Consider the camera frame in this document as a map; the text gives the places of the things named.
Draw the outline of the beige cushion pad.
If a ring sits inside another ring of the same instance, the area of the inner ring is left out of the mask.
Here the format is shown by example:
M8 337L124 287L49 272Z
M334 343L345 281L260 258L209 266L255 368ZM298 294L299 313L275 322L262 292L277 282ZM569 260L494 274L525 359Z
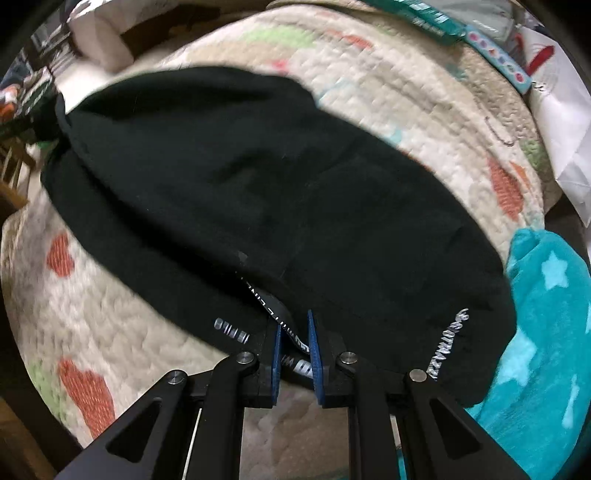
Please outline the beige cushion pad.
M67 23L78 50L102 69L116 73L134 62L122 34L156 15L154 1L80 1Z

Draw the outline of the heart pattern quilt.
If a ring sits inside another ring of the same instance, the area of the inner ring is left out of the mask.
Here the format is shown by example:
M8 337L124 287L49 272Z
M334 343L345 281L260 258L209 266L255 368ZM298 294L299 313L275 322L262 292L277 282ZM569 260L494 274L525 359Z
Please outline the heart pattern quilt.
M138 74L193 66L287 77L325 110L421 162L465 205L501 256L558 199L534 119L467 46L443 47L356 2L283 2L181 47ZM172 325L71 236L45 193L5 227L1 270L37 434L75 445L167 369L211 365L217 350Z

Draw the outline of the light blue patterned box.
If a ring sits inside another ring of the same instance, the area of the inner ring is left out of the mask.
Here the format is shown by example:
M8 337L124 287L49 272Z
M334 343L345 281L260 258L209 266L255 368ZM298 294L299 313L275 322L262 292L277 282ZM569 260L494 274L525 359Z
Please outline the light blue patterned box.
M465 27L464 40L500 72L521 95L528 93L532 86L530 76L493 40L471 25Z

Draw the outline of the black pants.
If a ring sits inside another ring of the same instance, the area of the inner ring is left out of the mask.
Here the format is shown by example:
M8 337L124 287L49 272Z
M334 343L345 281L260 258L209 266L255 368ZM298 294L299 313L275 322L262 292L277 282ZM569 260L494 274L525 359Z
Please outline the black pants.
M84 250L158 313L233 353L308 321L470 407L516 331L501 259L423 165L293 80L159 71L67 110L42 183Z

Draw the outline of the white paper bag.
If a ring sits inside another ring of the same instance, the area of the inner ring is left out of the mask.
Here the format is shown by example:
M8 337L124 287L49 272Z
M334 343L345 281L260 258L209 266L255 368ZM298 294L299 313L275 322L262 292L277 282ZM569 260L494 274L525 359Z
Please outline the white paper bag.
M585 225L590 224L590 93L560 45L527 27L530 106L549 154L554 179Z

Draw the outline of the teal star blanket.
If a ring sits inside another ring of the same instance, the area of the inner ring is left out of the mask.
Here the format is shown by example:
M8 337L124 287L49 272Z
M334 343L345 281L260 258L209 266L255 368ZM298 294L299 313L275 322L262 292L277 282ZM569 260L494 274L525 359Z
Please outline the teal star blanket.
M533 479L573 452L590 404L590 274L559 235L520 229L506 266L517 332L469 414Z

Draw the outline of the green tissue pack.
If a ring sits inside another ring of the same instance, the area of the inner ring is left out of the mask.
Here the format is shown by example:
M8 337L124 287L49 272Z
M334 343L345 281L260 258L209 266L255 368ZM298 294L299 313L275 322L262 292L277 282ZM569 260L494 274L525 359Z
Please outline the green tissue pack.
M444 45L462 41L466 35L466 27L461 22L424 1L367 0L365 4L405 19Z

